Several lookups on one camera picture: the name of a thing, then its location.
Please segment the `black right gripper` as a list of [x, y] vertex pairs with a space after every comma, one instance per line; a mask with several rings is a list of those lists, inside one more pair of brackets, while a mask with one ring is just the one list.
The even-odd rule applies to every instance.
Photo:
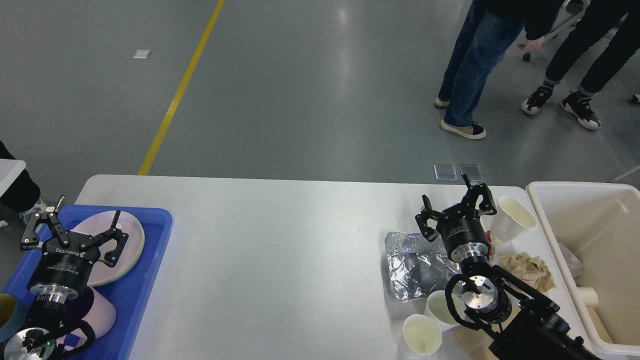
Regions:
[[[489, 256], [492, 245], [480, 217], [498, 214], [493, 194], [485, 183], [471, 181], [467, 174], [462, 174], [462, 179], [467, 188], [466, 194], [460, 203], [452, 207], [458, 219], [445, 219], [443, 212], [433, 209], [426, 194], [422, 195], [422, 209], [414, 217], [421, 235], [429, 243], [441, 235], [446, 256], [455, 263], [473, 256]], [[429, 220], [435, 221], [436, 228], [428, 225]]]

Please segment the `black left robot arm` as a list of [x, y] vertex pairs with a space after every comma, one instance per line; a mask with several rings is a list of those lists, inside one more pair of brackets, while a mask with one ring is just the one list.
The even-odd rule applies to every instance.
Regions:
[[110, 227], [96, 235], [66, 230], [58, 213], [66, 200], [32, 214], [20, 239], [22, 251], [41, 251], [26, 289], [34, 296], [23, 325], [1, 344], [3, 360], [66, 360], [86, 351], [96, 340], [90, 323], [67, 316], [67, 303], [82, 296], [96, 263], [114, 268], [128, 234]]

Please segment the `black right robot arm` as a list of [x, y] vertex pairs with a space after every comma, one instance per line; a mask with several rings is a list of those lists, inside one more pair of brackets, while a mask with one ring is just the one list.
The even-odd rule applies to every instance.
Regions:
[[489, 335], [488, 349], [499, 360], [595, 360], [581, 336], [569, 337], [570, 325], [555, 301], [490, 262], [494, 242], [481, 219], [498, 210], [485, 183], [462, 178], [467, 190], [460, 202], [434, 210], [423, 194], [414, 217], [423, 237], [441, 239], [446, 256], [459, 266], [445, 286], [446, 308], [455, 322]]

